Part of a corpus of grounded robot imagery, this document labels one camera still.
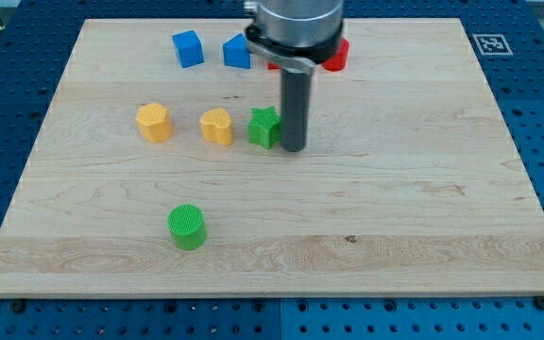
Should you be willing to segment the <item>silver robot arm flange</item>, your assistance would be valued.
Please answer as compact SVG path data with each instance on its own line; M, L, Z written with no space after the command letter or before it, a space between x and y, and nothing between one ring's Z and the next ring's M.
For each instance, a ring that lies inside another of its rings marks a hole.
M311 74L341 44L343 0L248 0L247 50L282 69Z

